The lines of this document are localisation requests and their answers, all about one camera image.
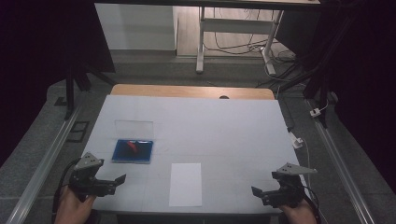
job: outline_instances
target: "dark background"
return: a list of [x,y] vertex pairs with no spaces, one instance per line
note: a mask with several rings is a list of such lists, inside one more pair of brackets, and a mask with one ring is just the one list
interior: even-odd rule
[[[330,80],[337,115],[394,191],[395,11],[394,1],[367,1],[335,52]],[[323,23],[322,30],[331,25]],[[64,79],[75,61],[114,69],[92,3],[2,1],[0,164],[46,102],[48,86]]]
[[35,120],[48,87],[78,63],[114,72],[93,2],[0,3],[0,165]]

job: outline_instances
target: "human hand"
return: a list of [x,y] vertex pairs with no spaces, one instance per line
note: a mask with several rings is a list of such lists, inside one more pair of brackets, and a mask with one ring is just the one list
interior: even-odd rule
[[302,200],[295,208],[282,205],[279,209],[285,213],[290,224],[317,224],[312,208],[306,200]]
[[88,196],[82,203],[75,192],[69,187],[64,187],[59,201],[55,224],[83,224],[90,216],[92,205],[96,196]]

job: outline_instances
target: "red object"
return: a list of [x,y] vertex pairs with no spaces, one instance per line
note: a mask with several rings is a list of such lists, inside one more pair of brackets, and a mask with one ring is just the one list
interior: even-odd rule
[[137,147],[132,141],[128,141],[127,144],[128,144],[128,146],[130,146],[132,148],[134,153],[137,153]]

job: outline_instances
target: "metal frame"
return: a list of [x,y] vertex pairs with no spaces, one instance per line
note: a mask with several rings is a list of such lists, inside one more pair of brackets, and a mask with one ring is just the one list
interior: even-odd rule
[[[311,106],[311,104],[309,104],[307,100],[305,100],[305,103],[309,110],[313,109],[313,107]],[[334,164],[335,170],[337,171],[338,176],[340,176],[340,179],[343,182],[346,193],[349,195],[350,201],[355,207],[356,214],[361,220],[361,223],[374,224],[375,221],[373,219],[373,216],[371,215],[370,209],[368,208],[366,201],[361,195],[361,191],[359,190],[349,170],[347,169],[347,165],[344,162],[341,154],[339,153],[337,146],[332,140],[331,134],[329,133],[327,128],[323,127],[322,123],[318,119],[315,119],[315,125],[329,153],[330,159]]]
[[242,20],[226,20],[226,19],[205,19],[205,7],[202,7],[200,17],[200,35],[197,53],[196,73],[204,72],[204,32],[218,33],[235,33],[235,34],[255,34],[268,35],[268,40],[262,57],[265,61],[268,74],[273,76],[276,74],[275,68],[271,62],[269,55],[271,45],[274,41],[277,27],[282,17],[283,11],[279,11],[274,21],[242,21]]
[[26,219],[38,192],[40,191],[50,172],[50,168],[52,167],[53,163],[55,163],[64,141],[66,140],[66,137],[69,134],[74,121],[76,120],[79,112],[82,109],[82,106],[85,103],[86,94],[88,93],[82,92],[80,97],[77,98],[78,105],[76,106],[76,109],[71,114],[70,119],[64,121],[61,130],[58,132],[52,144],[47,149],[43,159],[38,164],[37,169],[35,169],[35,173],[33,174],[22,196],[18,200],[17,205],[14,207],[14,210],[9,216],[7,224],[23,223],[23,221]]

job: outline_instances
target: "white wall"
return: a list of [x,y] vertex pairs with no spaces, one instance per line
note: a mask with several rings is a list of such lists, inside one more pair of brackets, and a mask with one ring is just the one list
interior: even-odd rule
[[110,49],[176,49],[173,7],[95,6]]

